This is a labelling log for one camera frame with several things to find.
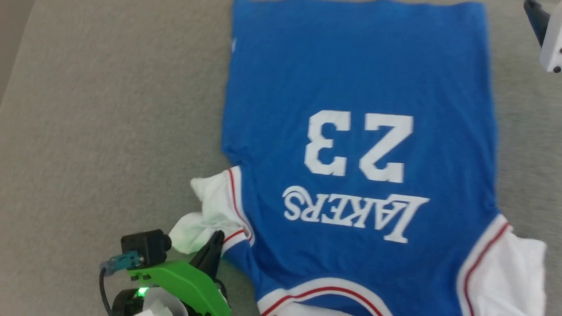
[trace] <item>number 3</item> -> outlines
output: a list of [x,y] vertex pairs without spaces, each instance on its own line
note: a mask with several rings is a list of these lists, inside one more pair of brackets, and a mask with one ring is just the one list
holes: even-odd
[[[345,157],[334,157],[331,164],[323,164],[318,159],[318,153],[322,148],[332,148],[333,139],[322,136],[322,126],[333,124],[336,130],[347,131],[351,126],[351,113],[348,111],[323,110],[310,117],[309,140],[305,150],[305,165],[312,173],[331,174],[344,176],[346,174]],[[378,169],[375,163],[384,155],[398,146],[413,131],[414,120],[412,116],[391,114],[365,114],[365,130],[378,130],[381,126],[389,126],[392,129],[371,148],[365,156],[359,160],[359,169],[367,179],[373,181],[389,181],[395,183],[404,182],[404,164],[401,162],[389,162],[383,169]]]

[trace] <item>white number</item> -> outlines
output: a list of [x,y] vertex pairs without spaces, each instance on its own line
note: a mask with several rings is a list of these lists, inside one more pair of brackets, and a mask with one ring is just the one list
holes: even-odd
[[365,130],[378,130],[381,126],[390,126],[392,129],[359,160],[359,169],[369,180],[402,183],[403,163],[389,162],[383,169],[378,169],[374,164],[412,133],[413,118],[405,115],[365,114]]
[[[305,165],[312,173],[346,175],[347,158],[335,156],[330,164],[323,164],[318,159],[322,148],[333,148],[334,140],[322,136],[322,126],[333,124],[336,130],[347,131],[351,128],[351,113],[348,111],[322,110],[310,117],[309,140],[305,150]],[[401,162],[389,162],[383,169],[378,169],[375,163],[384,155],[398,146],[413,131],[414,120],[412,116],[391,114],[365,114],[365,130],[378,130],[381,126],[392,127],[378,143],[373,146],[359,160],[359,169],[367,179],[374,181],[389,181],[402,183],[404,181],[404,164]]]
[[351,113],[346,111],[323,110],[310,117],[309,139],[306,145],[305,165],[310,172],[317,174],[331,174],[342,177],[346,175],[345,157],[334,157],[331,164],[323,164],[318,159],[318,153],[322,148],[334,147],[333,139],[326,139],[322,136],[322,126],[324,124],[334,124],[336,130],[349,130],[351,126]]

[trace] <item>blue jersey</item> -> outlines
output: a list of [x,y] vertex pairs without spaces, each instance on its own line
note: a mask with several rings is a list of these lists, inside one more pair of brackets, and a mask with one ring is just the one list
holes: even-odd
[[225,255],[262,315],[290,302],[473,315],[470,274],[507,229],[484,7],[235,0],[233,12],[222,148],[244,230]]

